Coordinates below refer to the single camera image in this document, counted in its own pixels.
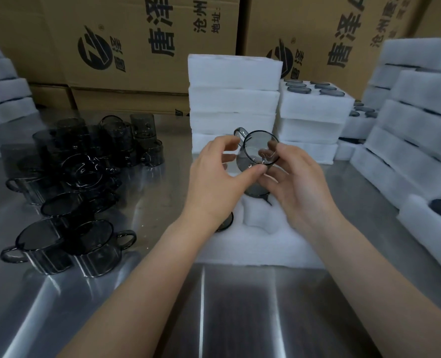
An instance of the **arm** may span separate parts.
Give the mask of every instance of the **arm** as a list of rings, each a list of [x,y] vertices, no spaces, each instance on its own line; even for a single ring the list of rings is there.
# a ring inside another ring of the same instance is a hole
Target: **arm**
[[[229,216],[245,189],[266,170],[249,168],[229,176],[223,162],[235,155],[239,138],[218,137],[192,164],[181,216],[161,236],[113,295],[58,355],[60,358],[150,357],[196,255]]]
[[[282,169],[260,184],[314,247],[385,357],[441,357],[441,310],[405,279],[340,213],[319,165],[278,144]]]

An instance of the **metal table surface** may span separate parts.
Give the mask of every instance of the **metal table surface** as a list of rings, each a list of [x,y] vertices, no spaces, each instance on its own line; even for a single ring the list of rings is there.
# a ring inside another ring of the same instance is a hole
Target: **metal table surface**
[[[51,111],[43,117],[57,119],[67,113]],[[82,116],[91,121],[106,114]],[[159,116],[156,122],[165,164],[123,170],[123,199],[97,216],[113,222],[116,229],[137,232],[137,243],[124,252],[115,270],[96,279],[82,277],[75,268],[44,276],[29,264],[0,261],[0,357],[55,356],[179,215],[192,161],[189,120]],[[25,140],[20,126],[30,126],[33,121],[26,117],[15,123],[18,125],[11,129],[0,127],[0,140]],[[325,175],[343,214],[441,308],[441,267],[396,220],[397,210],[348,162],[325,167]],[[0,251],[13,245],[18,233],[40,218],[38,209],[9,191],[4,180],[0,160]],[[256,358],[378,355],[328,272],[226,265],[193,266],[155,354]]]

